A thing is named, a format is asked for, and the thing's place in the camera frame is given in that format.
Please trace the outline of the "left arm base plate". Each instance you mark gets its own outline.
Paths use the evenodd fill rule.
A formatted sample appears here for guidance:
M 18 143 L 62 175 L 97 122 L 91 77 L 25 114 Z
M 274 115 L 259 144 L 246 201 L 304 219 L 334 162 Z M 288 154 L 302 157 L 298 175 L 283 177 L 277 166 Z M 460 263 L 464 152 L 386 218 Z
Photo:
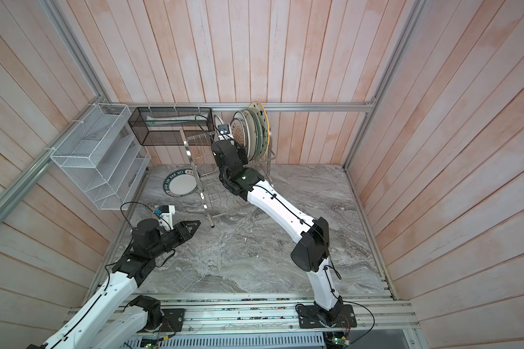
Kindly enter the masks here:
M 127 308 L 119 318 L 131 323 L 138 332 L 180 332 L 186 310 L 184 308 L 153 308 L 150 310 L 136 305 Z

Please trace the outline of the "cream floral plate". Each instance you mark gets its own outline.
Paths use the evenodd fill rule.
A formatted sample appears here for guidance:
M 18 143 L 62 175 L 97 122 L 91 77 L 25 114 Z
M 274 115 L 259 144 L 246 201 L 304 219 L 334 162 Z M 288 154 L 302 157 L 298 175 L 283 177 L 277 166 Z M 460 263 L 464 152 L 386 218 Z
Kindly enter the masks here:
M 244 119 L 247 125 L 248 134 L 249 134 L 248 136 L 249 137 L 248 158 L 249 158 L 249 161 L 253 161 L 259 149 L 259 139 L 258 139 L 258 134 L 257 134 L 256 122 L 254 120 L 253 114 L 250 112 L 249 109 L 243 110 L 242 114 L 244 116 Z

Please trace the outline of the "orange sunburst plate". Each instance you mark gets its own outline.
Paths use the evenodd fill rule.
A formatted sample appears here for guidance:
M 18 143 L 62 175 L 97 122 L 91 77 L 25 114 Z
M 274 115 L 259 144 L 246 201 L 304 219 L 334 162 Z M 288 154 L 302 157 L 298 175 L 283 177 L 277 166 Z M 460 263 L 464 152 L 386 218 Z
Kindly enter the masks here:
M 221 132 L 224 129 L 225 122 L 218 114 L 213 115 L 213 123 L 214 128 L 217 129 L 219 132 Z
M 245 149 L 248 149 L 248 135 L 246 123 L 239 117 L 234 117 L 230 123 L 231 135 L 235 142 Z

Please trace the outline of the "white plate green outline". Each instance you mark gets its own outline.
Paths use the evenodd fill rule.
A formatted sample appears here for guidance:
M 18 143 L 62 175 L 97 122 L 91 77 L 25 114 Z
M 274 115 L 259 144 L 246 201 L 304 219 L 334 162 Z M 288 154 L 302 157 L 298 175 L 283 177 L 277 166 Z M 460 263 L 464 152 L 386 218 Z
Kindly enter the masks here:
M 247 158 L 250 159 L 250 135 L 244 114 L 238 111 L 234 114 L 230 124 L 231 135 L 235 142 L 245 148 Z

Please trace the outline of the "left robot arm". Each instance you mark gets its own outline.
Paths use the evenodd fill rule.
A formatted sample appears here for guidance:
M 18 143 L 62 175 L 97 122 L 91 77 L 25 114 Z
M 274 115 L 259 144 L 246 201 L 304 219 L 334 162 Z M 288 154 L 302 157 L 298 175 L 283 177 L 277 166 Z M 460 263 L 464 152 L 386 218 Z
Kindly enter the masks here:
M 198 220 L 185 220 L 166 229 L 154 218 L 139 222 L 132 230 L 128 251 L 113 265 L 103 285 L 39 347 L 119 348 L 141 330 L 159 334 L 167 325 L 167 317 L 160 301 L 150 296 L 137 296 L 118 320 L 108 327 L 105 324 L 157 267 L 156 259 L 189 241 L 200 225 Z

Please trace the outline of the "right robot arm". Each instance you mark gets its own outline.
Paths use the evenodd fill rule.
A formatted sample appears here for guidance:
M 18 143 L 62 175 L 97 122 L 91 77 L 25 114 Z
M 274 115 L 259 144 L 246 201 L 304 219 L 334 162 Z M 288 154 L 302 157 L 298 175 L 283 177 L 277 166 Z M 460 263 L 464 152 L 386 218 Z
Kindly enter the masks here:
M 266 212 L 295 242 L 291 259 L 307 272 L 314 292 L 309 317 L 319 319 L 326 327 L 333 326 L 339 320 L 344 304 L 330 275 L 333 263 L 327 220 L 315 219 L 301 212 L 279 195 L 262 174 L 247 166 L 243 149 L 233 141 L 215 141 L 211 151 L 222 185 L 233 195 Z

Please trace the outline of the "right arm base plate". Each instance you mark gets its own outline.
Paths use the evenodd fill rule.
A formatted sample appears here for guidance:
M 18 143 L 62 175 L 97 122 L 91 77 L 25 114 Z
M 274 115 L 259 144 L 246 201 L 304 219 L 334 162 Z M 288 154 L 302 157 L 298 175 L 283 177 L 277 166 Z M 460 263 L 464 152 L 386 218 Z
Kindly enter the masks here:
M 338 303 L 330 311 L 326 311 L 318 305 L 304 305 L 298 303 L 295 306 L 298 314 L 299 327 L 302 329 L 343 327 L 355 328 L 357 321 L 352 306 Z

